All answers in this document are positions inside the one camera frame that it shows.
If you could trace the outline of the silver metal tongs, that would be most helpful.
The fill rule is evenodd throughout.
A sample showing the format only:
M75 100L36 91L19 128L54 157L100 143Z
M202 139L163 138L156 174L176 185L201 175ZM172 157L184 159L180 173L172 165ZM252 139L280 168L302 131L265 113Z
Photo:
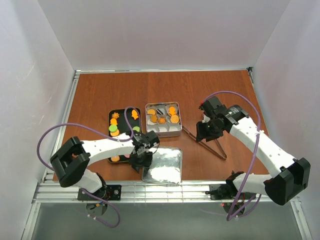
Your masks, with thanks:
M201 145L202 147L204 147L205 149L207 149L209 152L211 152L212 154L214 154L216 157L222 159L222 160L226 160L227 159L227 154L224 151L224 149L222 148L220 142L215 139L214 143L216 144L216 146L218 147L219 152L217 152L216 150L214 150L213 148L211 148L207 143L203 142L203 141L196 141L196 136L194 134L192 134L185 126L182 126L182 130L190 137L192 138L196 143L198 143L199 145Z

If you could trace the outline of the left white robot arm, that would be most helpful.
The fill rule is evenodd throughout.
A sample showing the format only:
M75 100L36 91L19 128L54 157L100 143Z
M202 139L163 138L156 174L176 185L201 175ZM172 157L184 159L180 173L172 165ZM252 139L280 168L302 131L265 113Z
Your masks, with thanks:
M62 188L79 187L83 192L106 199L107 184L103 177L87 167L111 157L129 155L134 167L148 167L152 163L151 148L160 140L153 131L143 134L137 131L122 133L116 137L99 140L79 140L72 137L50 158L50 163Z

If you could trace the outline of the orange dotted round cookie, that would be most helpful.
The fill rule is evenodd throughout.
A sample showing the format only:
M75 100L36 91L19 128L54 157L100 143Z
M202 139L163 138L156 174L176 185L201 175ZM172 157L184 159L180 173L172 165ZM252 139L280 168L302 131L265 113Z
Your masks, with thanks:
M180 117L177 114L174 114L170 117L170 121L173 124L179 124L180 123Z

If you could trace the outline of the black cookie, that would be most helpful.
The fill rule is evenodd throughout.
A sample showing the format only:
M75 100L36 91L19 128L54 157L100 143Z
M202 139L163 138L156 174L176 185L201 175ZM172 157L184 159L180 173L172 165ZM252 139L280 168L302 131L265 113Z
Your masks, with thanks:
M156 110L156 112L157 112L157 114L159 114L159 115L165 115L165 112L162 110L162 109L157 109Z

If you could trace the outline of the silver tin lid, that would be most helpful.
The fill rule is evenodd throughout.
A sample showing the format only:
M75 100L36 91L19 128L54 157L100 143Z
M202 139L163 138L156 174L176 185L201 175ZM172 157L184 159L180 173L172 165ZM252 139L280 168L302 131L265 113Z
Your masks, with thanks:
M151 184L179 185L182 181L182 150L176 147L151 150L154 151L152 163L142 169L141 180Z

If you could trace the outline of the orange bear cookie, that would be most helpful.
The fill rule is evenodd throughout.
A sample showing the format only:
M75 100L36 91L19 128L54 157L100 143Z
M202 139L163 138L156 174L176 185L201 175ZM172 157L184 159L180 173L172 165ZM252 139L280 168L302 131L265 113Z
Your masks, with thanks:
M158 116L157 115L155 115L155 114L152 114L151 116L150 116L150 121L152 122L152 123L157 123L158 122Z

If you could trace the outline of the orange waffle cookie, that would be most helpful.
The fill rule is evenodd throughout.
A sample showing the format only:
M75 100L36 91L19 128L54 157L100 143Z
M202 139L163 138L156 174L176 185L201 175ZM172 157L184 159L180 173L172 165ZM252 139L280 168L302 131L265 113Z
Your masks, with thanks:
M155 115L156 114L156 110L155 109L149 109L148 111L147 111L147 114L148 115Z

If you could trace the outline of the black cookie tray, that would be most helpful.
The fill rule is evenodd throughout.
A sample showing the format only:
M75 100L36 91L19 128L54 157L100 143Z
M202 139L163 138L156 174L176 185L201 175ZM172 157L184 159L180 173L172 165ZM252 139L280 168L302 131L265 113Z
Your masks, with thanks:
M132 110L133 110L133 108L129 108L126 111L126 118L127 118L128 122L129 122L129 125L131 126L131 128L139 127L140 128L139 132L141 133L142 132L142 121L141 121L141 117L140 117L141 111L140 111L139 108L136 109L136 111L139 114L139 118L137 120L134 120L132 118ZM112 118L112 114L114 112L119 113L119 118L118 119ZM111 110L109 112L109 114L108 114L108 120L109 120L108 135L110 136L110 133L109 133L109 126L110 125L117 125L118 130L119 130L119 135L123 134L123 133L126 133L126 132L131 133L130 128L128 126L128 123L126 122L126 118L125 118L125 109L124 108Z

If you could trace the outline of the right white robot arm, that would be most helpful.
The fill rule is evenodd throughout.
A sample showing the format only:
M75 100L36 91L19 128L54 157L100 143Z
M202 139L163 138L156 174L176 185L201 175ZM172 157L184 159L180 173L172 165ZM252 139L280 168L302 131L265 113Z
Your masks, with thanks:
M307 188L311 164L304 157L297 159L274 143L249 115L239 106L226 108L222 104L202 103L203 120L196 124L196 141L207 142L222 137L227 132L255 153L268 173L232 173L214 194L234 197L237 193L252 193L268 196L274 203L283 206Z

